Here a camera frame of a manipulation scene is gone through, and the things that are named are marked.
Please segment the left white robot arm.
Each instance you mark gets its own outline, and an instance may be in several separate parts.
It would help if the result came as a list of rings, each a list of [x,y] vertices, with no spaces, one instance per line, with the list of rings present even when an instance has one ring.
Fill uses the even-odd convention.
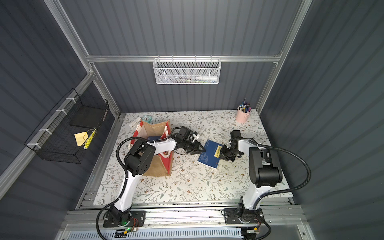
[[[104,206],[96,218],[96,230],[99,237],[105,240],[99,220],[105,211],[121,227],[126,227],[132,215],[130,213],[134,191],[153,161],[153,157],[163,152],[172,152],[183,149],[187,155],[200,155],[206,149],[198,141],[198,133],[184,126],[176,127],[178,132],[169,136],[149,140],[143,137],[130,137],[123,140],[116,149],[118,163],[123,168],[125,177],[118,197],[110,204]]]

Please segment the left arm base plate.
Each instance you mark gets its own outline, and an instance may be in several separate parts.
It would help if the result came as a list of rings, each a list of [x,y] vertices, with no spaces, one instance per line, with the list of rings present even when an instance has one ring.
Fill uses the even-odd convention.
[[[117,227],[143,227],[146,219],[146,211],[126,211],[124,213],[113,213],[108,210],[103,215],[104,228],[117,228]]]

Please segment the blue book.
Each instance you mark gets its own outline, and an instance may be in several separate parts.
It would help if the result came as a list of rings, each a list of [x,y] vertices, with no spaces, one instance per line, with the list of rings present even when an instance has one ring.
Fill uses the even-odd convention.
[[[161,139],[162,139],[161,136],[150,136],[150,137],[148,137],[148,141],[149,142],[156,142],[156,141],[159,141]]]
[[[216,169],[220,161],[220,152],[222,147],[222,144],[207,140],[204,146],[206,151],[200,154],[198,163]]]

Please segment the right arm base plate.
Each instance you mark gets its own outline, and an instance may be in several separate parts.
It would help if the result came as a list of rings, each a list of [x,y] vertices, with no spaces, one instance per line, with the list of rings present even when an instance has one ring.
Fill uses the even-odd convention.
[[[264,213],[261,209],[258,210],[238,210],[236,208],[225,208],[221,210],[227,225],[251,224],[260,225],[264,219]]]

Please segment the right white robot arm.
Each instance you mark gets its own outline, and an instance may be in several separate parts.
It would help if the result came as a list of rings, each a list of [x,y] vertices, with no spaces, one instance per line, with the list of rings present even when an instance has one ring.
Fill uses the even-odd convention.
[[[287,190],[272,191],[283,180],[283,171],[278,152],[286,153],[299,160],[306,169],[307,176],[298,186]],[[261,200],[267,196],[289,193],[302,189],[311,179],[312,172],[309,165],[297,154],[286,149],[258,143],[253,138],[244,138],[241,131],[231,132],[230,145],[224,145],[220,151],[220,159],[234,161],[242,156],[249,157],[249,177],[251,184],[236,208],[222,210],[227,225],[261,223],[264,214]]]

